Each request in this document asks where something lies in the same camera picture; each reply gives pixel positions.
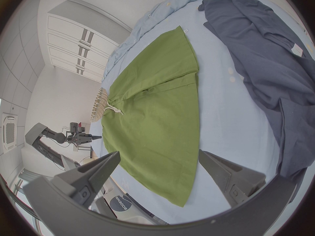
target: wicker basket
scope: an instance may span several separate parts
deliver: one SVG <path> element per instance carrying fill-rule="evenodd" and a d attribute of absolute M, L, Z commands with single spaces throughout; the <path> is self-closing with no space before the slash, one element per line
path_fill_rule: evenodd
<path fill-rule="evenodd" d="M 100 88 L 97 93 L 96 99 L 94 101 L 92 114 L 91 114 L 91 122 L 96 122 L 102 118 L 104 114 L 104 109 L 107 105 L 108 95 L 104 88 Z"/>

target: white clothing tag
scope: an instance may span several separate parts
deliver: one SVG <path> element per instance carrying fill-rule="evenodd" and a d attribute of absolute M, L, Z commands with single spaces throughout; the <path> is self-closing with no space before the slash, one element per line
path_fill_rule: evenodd
<path fill-rule="evenodd" d="M 303 50 L 301 47 L 299 47 L 297 44 L 294 44 L 294 47 L 291 49 L 292 52 L 295 54 L 295 55 L 298 55 L 300 57 L 302 57 L 302 54 L 303 54 Z"/>

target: ceiling air conditioner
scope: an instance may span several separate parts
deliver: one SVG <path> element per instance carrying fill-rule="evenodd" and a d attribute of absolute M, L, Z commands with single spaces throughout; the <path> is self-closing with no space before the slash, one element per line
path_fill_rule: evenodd
<path fill-rule="evenodd" d="M 4 153 L 17 146 L 18 116 L 2 114 L 2 142 Z"/>

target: dark blue circle logo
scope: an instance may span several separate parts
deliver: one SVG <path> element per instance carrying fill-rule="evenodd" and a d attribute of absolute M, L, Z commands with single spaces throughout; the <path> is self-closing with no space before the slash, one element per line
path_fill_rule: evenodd
<path fill-rule="evenodd" d="M 116 196 L 111 199 L 109 206 L 115 211 L 128 210 L 132 205 L 132 201 L 125 195 Z"/>

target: bed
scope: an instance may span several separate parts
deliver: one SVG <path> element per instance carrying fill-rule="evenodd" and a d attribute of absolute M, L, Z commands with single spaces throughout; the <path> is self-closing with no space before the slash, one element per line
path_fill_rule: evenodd
<path fill-rule="evenodd" d="M 277 5 L 260 1 L 271 7 L 300 37 L 314 58 L 314 46 L 301 26 Z M 101 86 L 109 93 L 113 81 L 146 46 L 162 33 L 181 26 L 199 62 L 199 148 L 262 172 L 268 182 L 276 172 L 278 144 L 265 113 L 253 102 L 242 77 L 235 71 L 227 47 L 203 26 L 204 12 L 198 11 L 201 2 L 187 3 L 145 33 L 107 71 Z M 90 133 L 102 134 L 100 121 L 91 124 Z M 93 141 L 92 147 L 98 156 L 108 153 L 101 139 Z M 199 163 L 192 192 L 183 208 L 143 187 L 119 165 L 112 178 L 140 205 L 169 224 L 200 220 L 230 209 L 218 186 Z"/>

